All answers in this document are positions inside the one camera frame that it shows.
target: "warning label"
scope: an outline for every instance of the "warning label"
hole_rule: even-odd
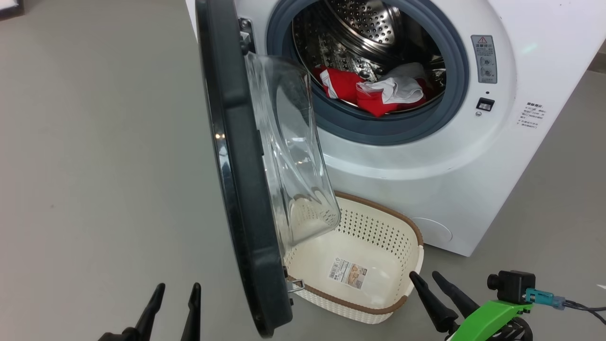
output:
[[[480,83],[496,84],[496,54],[492,36],[471,36],[473,49],[476,52],[476,64],[478,65],[478,81]]]
[[[527,102],[522,112],[516,117],[516,125],[525,129],[537,129],[547,111],[542,104]]]
[[[362,289],[367,272],[368,269],[359,264],[348,262],[342,258],[335,258],[328,277],[356,289]]]

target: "blue cable connector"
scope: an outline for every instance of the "blue cable connector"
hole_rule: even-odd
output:
[[[526,289],[526,295],[524,297],[526,302],[536,303],[539,305],[548,305],[556,308],[557,310],[564,310],[565,297],[555,296],[550,292],[541,291],[533,288]]]

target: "stainless steel drum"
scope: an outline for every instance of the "stainless steel drum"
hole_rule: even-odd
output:
[[[309,71],[324,65],[377,81],[398,65],[419,62],[434,90],[423,106],[438,99],[446,87],[444,60],[429,34],[381,1],[318,1],[295,17],[292,29],[298,57]]]

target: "perforated basket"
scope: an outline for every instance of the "perforated basket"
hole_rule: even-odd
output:
[[[406,216],[363,198],[336,193],[341,223],[284,257],[296,294],[352,320],[375,324],[399,309],[423,263],[423,238]]]

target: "door glass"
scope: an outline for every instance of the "door glass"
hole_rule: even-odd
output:
[[[331,231],[339,208],[326,174],[308,73],[289,59],[245,56],[282,256]]]

